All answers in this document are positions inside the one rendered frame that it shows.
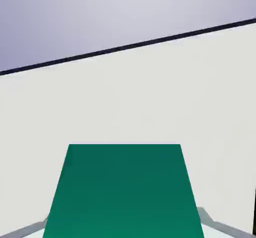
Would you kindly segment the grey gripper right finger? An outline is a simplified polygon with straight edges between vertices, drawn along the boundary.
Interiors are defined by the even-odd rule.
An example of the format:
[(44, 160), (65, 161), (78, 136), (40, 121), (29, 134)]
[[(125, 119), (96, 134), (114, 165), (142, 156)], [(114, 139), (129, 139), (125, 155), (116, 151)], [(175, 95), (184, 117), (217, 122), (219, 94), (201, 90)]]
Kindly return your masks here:
[(204, 238), (256, 238), (256, 235), (214, 221), (203, 207), (198, 207), (197, 211)]

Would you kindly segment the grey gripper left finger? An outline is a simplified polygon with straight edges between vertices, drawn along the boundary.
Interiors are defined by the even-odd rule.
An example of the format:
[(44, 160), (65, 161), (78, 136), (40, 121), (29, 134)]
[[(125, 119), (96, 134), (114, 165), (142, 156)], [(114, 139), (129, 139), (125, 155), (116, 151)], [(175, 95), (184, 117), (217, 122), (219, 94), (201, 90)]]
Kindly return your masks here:
[(35, 232), (38, 232), (45, 228), (47, 219), (45, 218), (43, 221), (33, 223), (31, 225), (28, 225), (26, 227), (20, 228), (18, 230), (12, 231), (8, 234), (0, 236), (0, 238), (24, 238), (28, 235), (31, 235)]

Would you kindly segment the small green cube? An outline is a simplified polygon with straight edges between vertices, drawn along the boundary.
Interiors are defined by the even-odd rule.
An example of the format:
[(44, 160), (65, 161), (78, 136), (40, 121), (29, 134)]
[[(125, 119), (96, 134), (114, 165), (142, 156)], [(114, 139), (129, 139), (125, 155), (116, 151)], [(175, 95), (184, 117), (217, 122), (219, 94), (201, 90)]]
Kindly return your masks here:
[(204, 238), (179, 144), (71, 144), (43, 238)]

